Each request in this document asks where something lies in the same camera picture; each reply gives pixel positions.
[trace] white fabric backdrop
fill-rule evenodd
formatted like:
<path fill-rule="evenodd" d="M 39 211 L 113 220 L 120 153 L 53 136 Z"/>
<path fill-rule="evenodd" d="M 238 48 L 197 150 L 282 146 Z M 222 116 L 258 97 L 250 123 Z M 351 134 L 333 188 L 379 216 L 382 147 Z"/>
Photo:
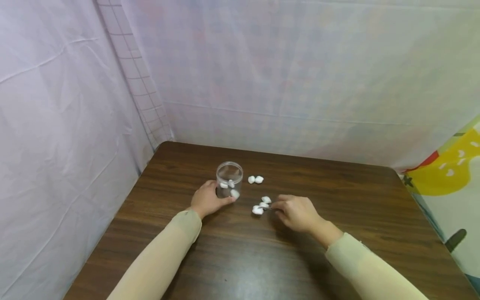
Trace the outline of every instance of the white fabric backdrop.
<path fill-rule="evenodd" d="M 480 112 L 478 0 L 121 0 L 180 142 L 403 169 Z"/>
<path fill-rule="evenodd" d="M 0 41 L 0 299 L 61 299 L 153 149 L 93 1 L 2 1 Z"/>

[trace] wood grain surface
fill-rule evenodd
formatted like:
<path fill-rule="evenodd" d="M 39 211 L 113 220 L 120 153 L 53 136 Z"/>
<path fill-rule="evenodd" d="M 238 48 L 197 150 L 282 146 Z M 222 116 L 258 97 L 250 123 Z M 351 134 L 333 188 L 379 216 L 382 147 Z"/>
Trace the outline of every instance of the wood grain surface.
<path fill-rule="evenodd" d="M 308 236 L 262 196 L 309 197 L 318 212 L 361 240 L 429 299 L 478 299 L 395 172 L 388 168 L 167 142 L 161 144 L 65 299 L 105 299 L 175 214 L 224 161 L 245 172 L 240 199 L 204 220 L 163 299 L 358 299 Z M 262 175 L 263 184 L 249 184 Z"/>

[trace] right hand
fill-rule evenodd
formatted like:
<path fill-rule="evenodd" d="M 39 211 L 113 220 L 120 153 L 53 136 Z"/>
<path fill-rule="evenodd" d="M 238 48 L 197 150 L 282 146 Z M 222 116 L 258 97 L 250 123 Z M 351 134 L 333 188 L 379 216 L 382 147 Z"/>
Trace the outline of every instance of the right hand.
<path fill-rule="evenodd" d="M 312 233 L 326 221 L 318 215 L 310 199 L 293 195 L 279 195 L 273 209 L 287 227 L 298 232 Z"/>
<path fill-rule="evenodd" d="M 343 232 L 318 215 L 310 199 L 279 195 L 272 205 L 283 224 L 294 231 L 310 233 L 325 249 L 342 238 Z"/>

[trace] person's left hand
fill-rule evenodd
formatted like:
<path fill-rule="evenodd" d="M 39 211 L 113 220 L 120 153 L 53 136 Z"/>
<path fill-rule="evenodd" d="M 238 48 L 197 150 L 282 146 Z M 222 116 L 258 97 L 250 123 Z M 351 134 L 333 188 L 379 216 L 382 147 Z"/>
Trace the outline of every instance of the person's left hand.
<path fill-rule="evenodd" d="M 193 195 L 190 209 L 194 210 L 200 219 L 213 214 L 221 207 L 235 202 L 233 197 L 218 198 L 215 193 L 216 180 L 208 180 Z"/>

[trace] sleeve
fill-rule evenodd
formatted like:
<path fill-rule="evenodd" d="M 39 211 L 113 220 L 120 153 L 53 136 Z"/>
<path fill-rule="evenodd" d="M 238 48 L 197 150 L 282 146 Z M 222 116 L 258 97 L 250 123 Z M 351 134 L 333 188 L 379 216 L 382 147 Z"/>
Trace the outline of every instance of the sleeve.
<path fill-rule="evenodd" d="M 201 228 L 195 211 L 178 213 L 133 261 L 108 300 L 160 299 Z"/>
<path fill-rule="evenodd" d="M 326 257 L 363 300 L 427 300 L 399 272 L 347 233 L 328 247 Z"/>

